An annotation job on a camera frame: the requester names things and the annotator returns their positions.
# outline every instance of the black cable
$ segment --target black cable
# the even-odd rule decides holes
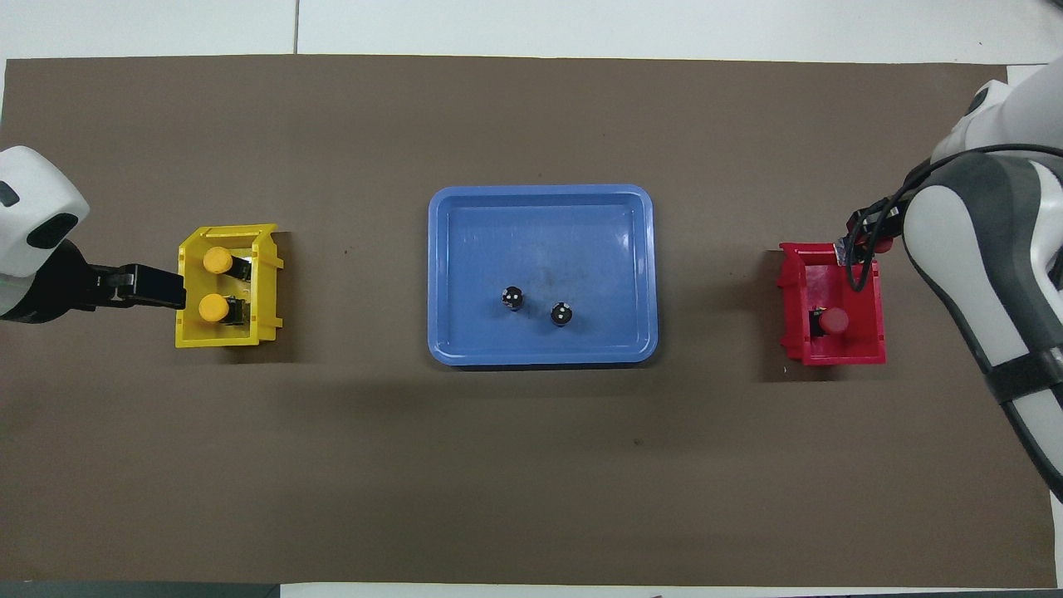
[[[860,220],[854,223],[853,229],[849,230],[847,242],[845,243],[845,275],[846,277],[848,277],[849,287],[853,288],[853,290],[860,292],[867,284],[867,277],[871,275],[871,261],[872,259],[875,258],[875,243],[878,242],[879,233],[882,229],[882,222],[885,221],[887,217],[889,217],[890,215],[890,210],[892,210],[894,207],[897,206],[897,202],[900,201],[900,198],[906,192],[922,185],[923,182],[926,181],[927,176],[930,175],[930,173],[941,168],[942,166],[945,166],[949,161],[952,161],[957,157],[960,157],[961,155],[966,155],[969,153],[993,153],[998,151],[1028,151],[1034,153],[1054,155],[1056,157],[1063,158],[1063,150],[1061,150],[1060,148],[1053,148],[1050,146],[1039,146],[1033,143],[999,143],[995,146],[985,146],[981,148],[973,148],[964,150],[958,153],[954,153],[952,155],[943,157],[938,161],[929,164],[925,163],[924,166],[922,166],[921,168],[916,168],[915,170],[913,170],[911,173],[908,174],[908,177],[905,178],[905,183],[900,185],[900,188],[898,188],[892,195],[890,195],[890,199],[887,200],[885,205],[882,206],[882,209],[880,211],[881,216],[879,216],[878,220],[875,221],[875,226],[872,228],[871,234],[867,235],[866,250],[864,251],[864,254],[861,256],[860,259],[860,264],[863,266],[863,270],[860,272],[859,281],[857,281],[857,279],[853,276],[853,263],[854,261],[856,261],[856,255],[855,255],[856,244],[857,244],[856,241],[857,241],[857,235],[860,232],[860,224],[862,224],[866,218],[861,212]]]

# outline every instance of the white floor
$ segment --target white floor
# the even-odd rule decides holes
[[[1063,10],[1049,0],[0,0],[0,73],[7,58],[289,53],[1037,65],[1063,54]],[[1030,70],[1009,68],[1009,76]],[[1063,579],[1063,506],[1052,503]],[[282,594],[702,598],[890,590],[899,588],[296,584]]]

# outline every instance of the black strap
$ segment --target black strap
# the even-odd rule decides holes
[[[1027,354],[990,370],[985,383],[1003,405],[1063,383],[1063,345]]]

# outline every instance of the red plastic bin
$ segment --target red plastic bin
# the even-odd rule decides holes
[[[786,254],[777,284],[782,288],[786,335],[781,344],[787,357],[805,365],[885,363],[878,261],[872,260],[867,285],[856,292],[845,268],[838,264],[832,243],[782,242],[779,246]],[[853,268],[855,276],[862,271],[862,266]],[[834,335],[812,335],[813,312],[830,308],[844,310],[848,327]]]

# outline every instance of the small black cylinder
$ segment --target small black cylinder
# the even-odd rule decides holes
[[[516,286],[507,286],[502,291],[502,305],[514,312],[520,310],[524,306],[524,292]]]
[[[568,304],[557,304],[550,311],[550,322],[555,326],[564,326],[572,322],[572,308]]]

